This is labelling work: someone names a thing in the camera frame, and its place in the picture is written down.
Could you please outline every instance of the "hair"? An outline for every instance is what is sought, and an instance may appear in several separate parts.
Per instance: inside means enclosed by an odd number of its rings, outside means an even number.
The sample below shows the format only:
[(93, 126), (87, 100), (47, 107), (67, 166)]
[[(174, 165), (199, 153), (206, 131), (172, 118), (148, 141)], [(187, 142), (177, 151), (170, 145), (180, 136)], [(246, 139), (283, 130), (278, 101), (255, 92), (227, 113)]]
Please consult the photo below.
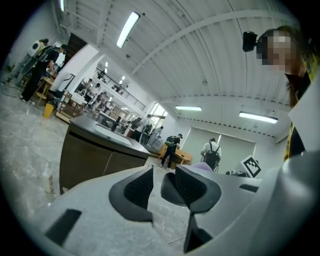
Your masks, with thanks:
[(68, 50), (68, 45), (62, 44), (62, 45), (60, 46), (60, 48), (62, 48), (62, 49), (64, 49), (65, 51), (67, 51), (67, 50)]
[(43, 44), (47, 44), (47, 43), (49, 43), (49, 39), (48, 38), (40, 39), (39, 42), (41, 42)]
[[(313, 51), (312, 47), (308, 43), (308, 39), (304, 36), (300, 29), (291, 26), (280, 26), (276, 29), (268, 29), (264, 32), (256, 43), (256, 55), (258, 59), (262, 59), (262, 64), (268, 64), (268, 37), (272, 37), (275, 31), (287, 32), (290, 38), (296, 43), (297, 48), (300, 51), (300, 57), (304, 60), (311, 58)], [(296, 92), (301, 84), (301, 79), (296, 75), (285, 74), (288, 83), (286, 84), (286, 89), (289, 92), (289, 105), (293, 108), (298, 100), (296, 97)]]

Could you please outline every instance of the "yellow bucket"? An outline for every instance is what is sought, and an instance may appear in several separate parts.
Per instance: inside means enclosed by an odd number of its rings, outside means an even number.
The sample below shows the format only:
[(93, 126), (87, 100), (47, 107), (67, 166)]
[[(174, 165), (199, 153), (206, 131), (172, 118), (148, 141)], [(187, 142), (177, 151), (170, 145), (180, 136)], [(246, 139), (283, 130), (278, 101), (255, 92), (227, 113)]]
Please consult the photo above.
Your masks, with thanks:
[(48, 104), (48, 103), (45, 104), (43, 117), (44, 118), (50, 118), (50, 115), (51, 115), (53, 110), (54, 110), (54, 106), (52, 106), (51, 104)]

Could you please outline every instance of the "fluorescent light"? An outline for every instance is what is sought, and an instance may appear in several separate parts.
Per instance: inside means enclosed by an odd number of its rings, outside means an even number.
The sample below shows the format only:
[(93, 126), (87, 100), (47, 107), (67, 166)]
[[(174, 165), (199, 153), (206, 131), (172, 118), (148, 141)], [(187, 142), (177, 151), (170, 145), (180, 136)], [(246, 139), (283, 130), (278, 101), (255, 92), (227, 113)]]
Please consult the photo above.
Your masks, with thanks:
[(242, 111), (240, 112), (239, 117), (264, 121), (272, 124), (276, 124), (278, 122), (278, 119), (275, 117), (270, 117), (270, 116), (260, 115), (260, 114), (252, 114), (252, 113), (247, 113)]
[(175, 106), (177, 110), (191, 110), (191, 111), (202, 111), (199, 106)]
[(65, 11), (65, 0), (60, 0), (60, 8), (61, 8), (61, 11)]
[(130, 31), (132, 30), (132, 28), (136, 24), (139, 17), (140, 17), (139, 14), (137, 14), (134, 11), (130, 14), (128, 20), (124, 24), (124, 27), (121, 31), (121, 34), (118, 38), (118, 41), (116, 42), (116, 46), (118, 46), (119, 48), (122, 48), (122, 46), (124, 46), (124, 43), (129, 35)]

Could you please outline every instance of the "white robot part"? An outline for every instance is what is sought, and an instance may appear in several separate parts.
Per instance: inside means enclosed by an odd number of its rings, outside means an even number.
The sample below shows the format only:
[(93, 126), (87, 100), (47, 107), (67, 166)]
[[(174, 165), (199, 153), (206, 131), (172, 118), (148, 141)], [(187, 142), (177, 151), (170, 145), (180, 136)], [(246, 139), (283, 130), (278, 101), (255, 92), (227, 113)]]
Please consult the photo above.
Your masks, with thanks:
[(37, 40), (26, 50), (26, 53), (30, 57), (34, 57), (39, 51), (40, 47), (41, 47), (41, 43)]

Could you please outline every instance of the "black camera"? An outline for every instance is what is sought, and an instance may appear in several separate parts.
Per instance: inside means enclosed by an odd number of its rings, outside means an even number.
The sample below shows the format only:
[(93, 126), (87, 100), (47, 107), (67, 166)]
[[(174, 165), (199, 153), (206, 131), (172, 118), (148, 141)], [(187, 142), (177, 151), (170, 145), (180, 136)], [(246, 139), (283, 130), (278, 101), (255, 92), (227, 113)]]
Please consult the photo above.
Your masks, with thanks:
[(243, 32), (243, 45), (242, 50), (244, 52), (251, 52), (256, 46), (257, 34), (252, 31)]

